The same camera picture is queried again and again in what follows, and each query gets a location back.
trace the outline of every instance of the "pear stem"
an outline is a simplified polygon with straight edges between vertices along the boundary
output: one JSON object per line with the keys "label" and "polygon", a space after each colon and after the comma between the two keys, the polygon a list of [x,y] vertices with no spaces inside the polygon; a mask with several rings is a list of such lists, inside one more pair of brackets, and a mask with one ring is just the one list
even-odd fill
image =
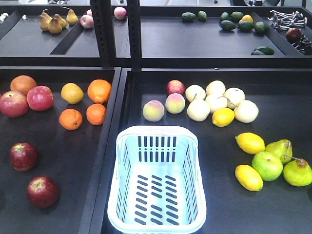
{"label": "pear stem", "polygon": [[229,101],[230,104],[232,104],[234,107],[238,107],[238,106],[236,106],[234,103],[232,103],[231,100],[229,100],[229,98],[226,97],[226,96],[223,96],[223,95],[222,95],[222,96],[220,96],[220,97],[218,97],[218,98],[226,98],[226,99]]}

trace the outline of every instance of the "avocado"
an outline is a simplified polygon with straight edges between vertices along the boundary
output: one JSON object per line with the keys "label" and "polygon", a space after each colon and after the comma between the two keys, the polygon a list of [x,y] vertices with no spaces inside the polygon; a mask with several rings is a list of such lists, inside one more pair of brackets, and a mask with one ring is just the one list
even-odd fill
{"label": "avocado", "polygon": [[243,18],[244,14],[240,11],[233,11],[231,14],[231,19],[233,22],[239,22]]}
{"label": "avocado", "polygon": [[261,52],[260,50],[254,50],[252,51],[252,55],[265,55],[265,54]]}
{"label": "avocado", "polygon": [[254,24],[254,30],[259,35],[263,35],[268,30],[268,26],[266,25],[265,22],[259,21],[259,22]]}
{"label": "avocado", "polygon": [[207,13],[204,11],[199,11],[197,14],[198,20],[206,21],[207,20]]}
{"label": "avocado", "polygon": [[182,14],[182,21],[184,22],[191,22],[193,20],[195,20],[196,15],[192,12],[184,12]]}
{"label": "avocado", "polygon": [[254,28],[254,24],[249,21],[240,21],[238,27],[243,32],[249,32]]}
{"label": "avocado", "polygon": [[265,55],[273,55],[274,54],[274,49],[272,49],[271,47],[268,47],[268,46],[258,46],[254,50],[259,50],[262,53],[264,53]]}
{"label": "avocado", "polygon": [[230,31],[236,28],[236,24],[234,24],[232,21],[229,20],[223,20],[220,23],[221,28],[225,31]]}
{"label": "avocado", "polygon": [[221,20],[228,20],[230,17],[230,14],[227,12],[223,12],[220,16]]}

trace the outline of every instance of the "white pear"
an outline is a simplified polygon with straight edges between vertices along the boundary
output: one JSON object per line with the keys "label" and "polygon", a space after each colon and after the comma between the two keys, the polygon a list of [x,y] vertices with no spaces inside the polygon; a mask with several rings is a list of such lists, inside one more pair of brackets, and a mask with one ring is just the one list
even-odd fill
{"label": "white pear", "polygon": [[210,113],[215,112],[217,109],[227,107],[228,100],[224,96],[220,96],[217,94],[210,94],[206,97],[205,101],[210,106]]}
{"label": "white pear", "polygon": [[220,80],[214,80],[210,82],[206,87],[206,95],[216,94],[216,95],[223,95],[225,92],[225,85]]}
{"label": "white pear", "polygon": [[245,99],[245,93],[238,88],[229,88],[224,92],[225,97],[228,98],[228,107],[234,109],[242,100]]}
{"label": "white pear", "polygon": [[235,118],[243,123],[250,123],[254,121],[259,113],[256,104],[249,100],[242,100],[234,109]]}
{"label": "white pear", "polygon": [[192,102],[195,99],[204,100],[206,97],[206,91],[199,85],[193,84],[185,90],[185,97],[189,102]]}
{"label": "white pear", "polygon": [[209,104],[202,99],[192,101],[186,111],[188,117],[197,122],[204,121],[208,117],[209,112]]}

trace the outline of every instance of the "yellow lemon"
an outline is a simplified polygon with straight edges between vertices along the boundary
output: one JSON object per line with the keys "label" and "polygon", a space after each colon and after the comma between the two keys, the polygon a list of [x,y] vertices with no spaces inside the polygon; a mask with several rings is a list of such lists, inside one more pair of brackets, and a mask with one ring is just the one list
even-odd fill
{"label": "yellow lemon", "polygon": [[241,133],[235,137],[238,146],[248,154],[255,155],[265,150],[264,140],[254,133]]}
{"label": "yellow lemon", "polygon": [[232,109],[220,108],[213,113],[213,124],[218,127],[225,127],[233,121],[234,117],[235,114]]}
{"label": "yellow lemon", "polygon": [[254,20],[253,20],[251,15],[244,15],[243,18],[240,21],[248,21],[250,23],[254,22]]}
{"label": "yellow lemon", "polygon": [[67,83],[63,86],[60,96],[69,104],[77,104],[83,99],[84,93],[78,85]]}
{"label": "yellow lemon", "polygon": [[238,182],[249,191],[260,191],[263,187],[260,174],[249,165],[237,166],[235,176]]}

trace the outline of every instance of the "white plastic basket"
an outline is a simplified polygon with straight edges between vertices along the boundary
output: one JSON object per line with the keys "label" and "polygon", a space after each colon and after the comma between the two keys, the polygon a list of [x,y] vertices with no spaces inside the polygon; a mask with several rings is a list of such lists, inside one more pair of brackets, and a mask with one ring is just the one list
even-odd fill
{"label": "white plastic basket", "polygon": [[178,126],[134,126],[117,136],[108,203],[129,234],[189,234],[206,219],[197,137]]}

